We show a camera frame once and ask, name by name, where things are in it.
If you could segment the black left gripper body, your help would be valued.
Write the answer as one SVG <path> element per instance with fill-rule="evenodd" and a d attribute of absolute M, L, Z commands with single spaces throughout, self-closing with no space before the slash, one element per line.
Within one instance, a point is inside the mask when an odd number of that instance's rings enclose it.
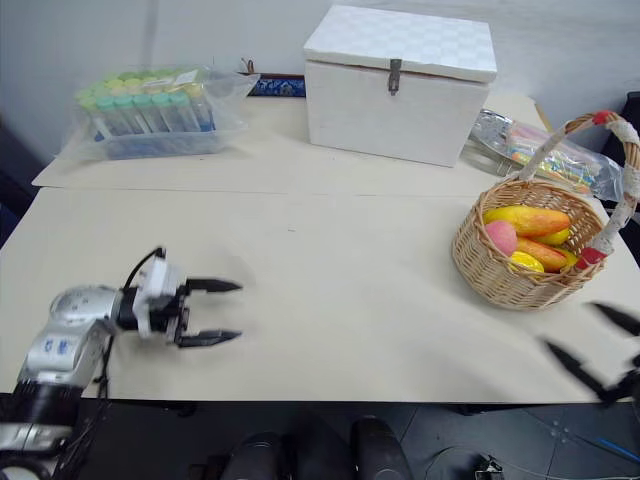
<path fill-rule="evenodd" d="M 151 330 L 164 334 L 167 341 L 176 346 L 186 346 L 188 343 L 190 308 L 187 300 L 190 295 L 191 290 L 181 285 L 173 295 L 161 294 L 150 302 Z"/>

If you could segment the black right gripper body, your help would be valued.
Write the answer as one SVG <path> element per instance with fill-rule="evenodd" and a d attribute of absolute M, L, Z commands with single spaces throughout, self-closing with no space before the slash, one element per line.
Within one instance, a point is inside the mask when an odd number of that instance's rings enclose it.
<path fill-rule="evenodd" d="M 631 360 L 632 369 L 613 387 L 607 389 L 601 396 L 605 405 L 613 404 L 619 400 L 631 399 L 639 401 L 639 355 Z"/>

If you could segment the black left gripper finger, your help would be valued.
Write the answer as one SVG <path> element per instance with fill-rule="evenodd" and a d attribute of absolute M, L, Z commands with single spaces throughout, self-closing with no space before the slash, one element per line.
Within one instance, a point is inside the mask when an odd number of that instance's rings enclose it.
<path fill-rule="evenodd" d="M 207 294 L 227 293 L 238 291 L 242 285 L 223 279 L 216 278 L 187 278 L 185 280 L 185 295 L 190 296 L 193 292 L 205 292 Z"/>
<path fill-rule="evenodd" d="M 234 340 L 241 335 L 241 331 L 225 329 L 207 330 L 201 331 L 196 335 L 179 334 L 176 336 L 174 343 L 179 348 L 204 348 Z"/>

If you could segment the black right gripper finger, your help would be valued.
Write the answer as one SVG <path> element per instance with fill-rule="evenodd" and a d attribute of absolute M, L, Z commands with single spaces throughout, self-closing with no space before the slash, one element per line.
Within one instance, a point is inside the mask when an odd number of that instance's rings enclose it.
<path fill-rule="evenodd" d="M 556 345 L 555 343 L 552 343 L 548 340 L 544 340 L 543 343 L 547 347 L 549 352 L 569 374 L 571 374 L 584 386 L 590 389 L 599 400 L 607 399 L 607 389 L 598 379 L 596 379 L 582 367 L 582 363 L 579 359 L 575 358 L 569 352 L 561 348 L 559 345 Z"/>
<path fill-rule="evenodd" d="M 592 302 L 591 305 L 608 321 L 631 336 L 638 336 L 640 334 L 640 322 L 637 317 L 603 303 Z"/>

